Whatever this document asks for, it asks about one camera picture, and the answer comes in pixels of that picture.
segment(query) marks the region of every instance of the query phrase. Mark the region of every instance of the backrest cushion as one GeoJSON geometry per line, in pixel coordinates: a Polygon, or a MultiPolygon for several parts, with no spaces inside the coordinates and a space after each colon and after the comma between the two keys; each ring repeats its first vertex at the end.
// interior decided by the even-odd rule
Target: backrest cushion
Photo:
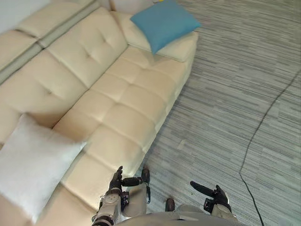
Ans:
{"type": "Polygon", "coordinates": [[[41,50],[34,38],[21,32],[2,33],[0,35],[0,84],[41,50]]]}
{"type": "Polygon", "coordinates": [[[100,3],[95,0],[52,2],[24,19],[16,28],[47,47],[99,7],[100,3]]]}
{"type": "Polygon", "coordinates": [[[116,21],[101,7],[47,49],[90,88],[126,48],[116,21]]]}
{"type": "Polygon", "coordinates": [[[0,86],[0,144],[5,143],[23,113],[40,125],[54,126],[87,90],[46,50],[0,86]]]}
{"type": "Polygon", "coordinates": [[[21,21],[16,26],[16,29],[36,39],[41,39],[92,1],[85,0],[81,3],[69,1],[50,3],[21,21]]]}

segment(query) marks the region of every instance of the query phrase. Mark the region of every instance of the white wall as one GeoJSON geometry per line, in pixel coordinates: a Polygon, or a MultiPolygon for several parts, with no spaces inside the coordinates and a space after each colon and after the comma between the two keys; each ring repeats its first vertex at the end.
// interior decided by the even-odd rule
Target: white wall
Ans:
{"type": "Polygon", "coordinates": [[[50,0],[0,0],[0,33],[47,5],[50,0]]]}

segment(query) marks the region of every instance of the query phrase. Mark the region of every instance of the throw pillow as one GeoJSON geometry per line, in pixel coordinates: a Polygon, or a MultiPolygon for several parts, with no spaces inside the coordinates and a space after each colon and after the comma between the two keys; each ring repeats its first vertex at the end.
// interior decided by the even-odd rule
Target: throw pillow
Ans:
{"type": "Polygon", "coordinates": [[[23,114],[0,150],[0,193],[35,223],[84,146],[23,114]]]}
{"type": "Polygon", "coordinates": [[[153,54],[201,24],[173,0],[165,0],[131,17],[144,33],[153,54]]]}

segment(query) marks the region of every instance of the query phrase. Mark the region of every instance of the blue pillow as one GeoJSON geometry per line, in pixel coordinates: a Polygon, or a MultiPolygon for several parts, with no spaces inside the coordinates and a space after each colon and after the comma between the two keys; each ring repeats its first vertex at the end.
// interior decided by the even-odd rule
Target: blue pillow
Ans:
{"type": "Polygon", "coordinates": [[[192,32],[201,24],[173,0],[158,2],[131,17],[150,43],[151,52],[192,32]]]}

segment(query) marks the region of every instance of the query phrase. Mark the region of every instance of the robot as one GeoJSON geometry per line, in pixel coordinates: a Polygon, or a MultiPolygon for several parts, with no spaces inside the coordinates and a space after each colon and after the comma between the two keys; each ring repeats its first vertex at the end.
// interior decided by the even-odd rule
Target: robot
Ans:
{"type": "Polygon", "coordinates": [[[204,213],[198,207],[183,204],[175,209],[173,199],[167,199],[165,212],[146,214],[151,201],[150,171],[141,177],[122,179],[122,166],[114,174],[109,190],[100,199],[99,210],[92,217],[92,226],[244,226],[232,213],[227,194],[216,185],[212,190],[194,181],[190,184],[206,198],[204,213]],[[132,187],[123,191],[122,187],[132,187]]]}

